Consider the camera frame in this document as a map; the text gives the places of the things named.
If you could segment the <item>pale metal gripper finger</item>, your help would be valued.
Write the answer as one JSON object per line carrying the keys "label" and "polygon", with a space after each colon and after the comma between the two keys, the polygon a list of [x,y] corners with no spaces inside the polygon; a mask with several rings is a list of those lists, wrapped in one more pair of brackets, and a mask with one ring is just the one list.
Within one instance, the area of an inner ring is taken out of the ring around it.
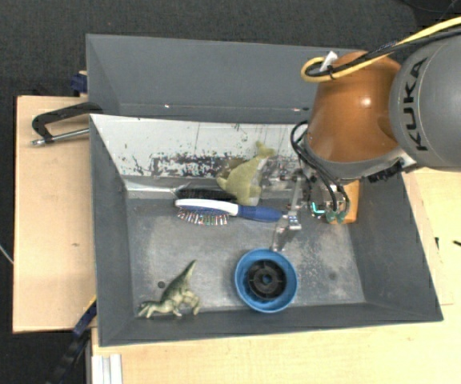
{"label": "pale metal gripper finger", "polygon": [[275,225],[271,250],[282,251],[286,244],[302,229],[297,214],[285,214]]}
{"label": "pale metal gripper finger", "polygon": [[287,204],[287,213],[297,214],[303,204],[303,176],[295,175],[292,178],[292,182],[290,202]]}

